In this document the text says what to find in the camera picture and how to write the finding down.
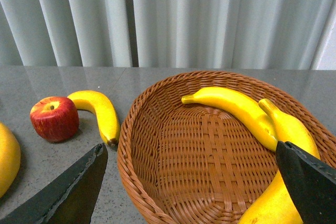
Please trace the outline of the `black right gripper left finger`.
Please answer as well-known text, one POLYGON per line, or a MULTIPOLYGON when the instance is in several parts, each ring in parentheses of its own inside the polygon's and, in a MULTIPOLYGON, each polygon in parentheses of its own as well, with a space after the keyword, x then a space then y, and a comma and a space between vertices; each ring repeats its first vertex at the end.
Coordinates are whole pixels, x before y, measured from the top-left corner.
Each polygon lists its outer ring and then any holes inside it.
POLYGON ((108 161, 98 144, 1 223, 91 223, 108 161))

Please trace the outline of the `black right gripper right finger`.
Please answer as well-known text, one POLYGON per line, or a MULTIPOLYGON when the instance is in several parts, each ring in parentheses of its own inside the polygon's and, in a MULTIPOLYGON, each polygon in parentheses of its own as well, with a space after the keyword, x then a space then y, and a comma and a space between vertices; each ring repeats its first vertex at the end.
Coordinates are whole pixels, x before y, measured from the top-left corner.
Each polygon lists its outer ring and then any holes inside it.
POLYGON ((335 223, 335 168, 297 145, 279 141, 276 161, 304 223, 335 223))

